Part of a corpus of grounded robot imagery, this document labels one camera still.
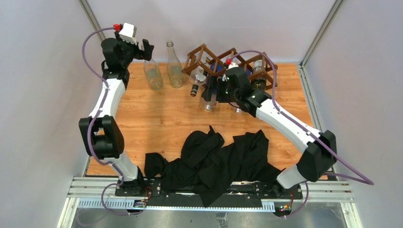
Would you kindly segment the clear bottle dark label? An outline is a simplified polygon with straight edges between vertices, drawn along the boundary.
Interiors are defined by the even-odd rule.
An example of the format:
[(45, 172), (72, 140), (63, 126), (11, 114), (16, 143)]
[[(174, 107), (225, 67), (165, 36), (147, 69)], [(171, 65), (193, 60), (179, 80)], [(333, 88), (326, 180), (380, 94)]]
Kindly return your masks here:
[(163, 78), (159, 66), (155, 60), (151, 59), (150, 61), (144, 61), (144, 73), (147, 83), (152, 90), (158, 91), (162, 89)]

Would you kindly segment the small clear black-capped bottle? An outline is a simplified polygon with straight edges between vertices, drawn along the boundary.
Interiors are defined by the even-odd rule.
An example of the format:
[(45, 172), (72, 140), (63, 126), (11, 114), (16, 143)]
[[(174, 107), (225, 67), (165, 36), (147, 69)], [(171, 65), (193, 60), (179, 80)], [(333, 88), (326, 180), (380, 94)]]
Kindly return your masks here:
[(192, 88), (190, 95), (195, 97), (197, 95), (200, 86), (206, 83), (207, 76), (204, 74), (204, 69), (199, 66), (195, 68), (190, 74), (190, 81), (192, 83)]

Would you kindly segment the clear glass bottle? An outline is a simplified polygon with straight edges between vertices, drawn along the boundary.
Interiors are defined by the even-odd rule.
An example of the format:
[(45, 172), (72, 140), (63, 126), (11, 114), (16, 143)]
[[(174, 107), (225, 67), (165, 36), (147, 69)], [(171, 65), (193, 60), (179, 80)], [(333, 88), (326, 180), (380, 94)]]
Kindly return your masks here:
[(180, 88), (184, 84), (182, 64), (175, 53), (174, 43), (169, 40), (166, 42), (166, 46), (168, 50), (167, 73), (170, 80), (170, 85), (173, 88)]

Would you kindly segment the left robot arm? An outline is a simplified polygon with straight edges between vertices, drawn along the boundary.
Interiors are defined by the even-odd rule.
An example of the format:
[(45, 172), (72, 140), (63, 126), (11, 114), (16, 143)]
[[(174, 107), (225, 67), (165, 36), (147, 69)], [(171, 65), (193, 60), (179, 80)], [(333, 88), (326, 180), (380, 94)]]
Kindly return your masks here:
[(154, 46), (147, 39), (139, 45), (121, 38), (107, 38), (102, 41), (101, 48), (105, 58), (99, 76), (102, 90), (93, 111), (79, 120), (79, 129), (87, 154), (116, 172), (120, 188), (127, 187), (132, 195), (141, 196), (146, 184), (138, 166), (124, 152), (125, 141), (115, 116), (128, 86), (128, 66), (134, 59), (151, 60)]

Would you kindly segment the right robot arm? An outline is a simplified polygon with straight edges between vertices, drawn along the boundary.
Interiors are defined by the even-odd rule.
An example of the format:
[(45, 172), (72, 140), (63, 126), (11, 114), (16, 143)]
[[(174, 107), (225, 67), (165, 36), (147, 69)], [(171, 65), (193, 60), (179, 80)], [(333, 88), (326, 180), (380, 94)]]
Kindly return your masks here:
[(202, 94), (205, 100), (213, 98), (219, 103), (236, 103), (242, 111), (282, 133), (301, 152), (300, 160), (281, 171), (271, 185), (275, 197), (284, 198), (291, 187), (304, 181), (316, 182), (337, 161), (333, 132), (321, 132), (305, 124), (284, 110), (270, 94), (253, 89), (242, 68), (236, 66), (223, 76), (210, 76), (205, 88)]

